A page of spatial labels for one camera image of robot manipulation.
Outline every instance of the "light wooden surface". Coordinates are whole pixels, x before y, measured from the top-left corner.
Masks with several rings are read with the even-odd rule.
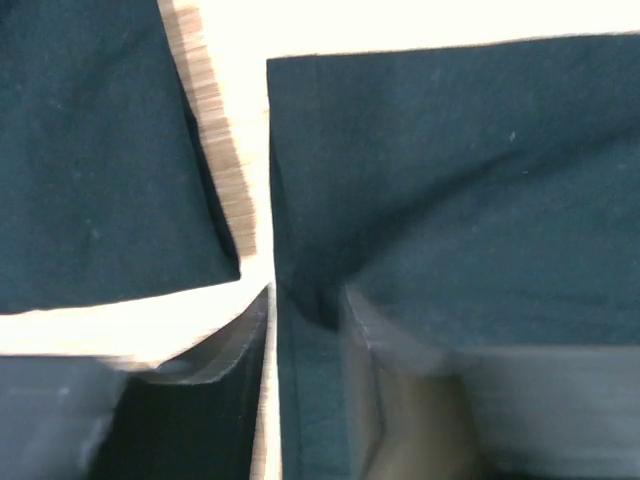
[[[136,302],[0,317],[2,353],[90,353],[129,368],[155,365],[215,332],[271,282],[267,58],[640,29],[638,3],[616,0],[159,0],[159,6],[240,249],[242,279]],[[153,342],[146,339],[149,331]],[[280,443],[273,325],[269,345],[253,476],[275,480]]]

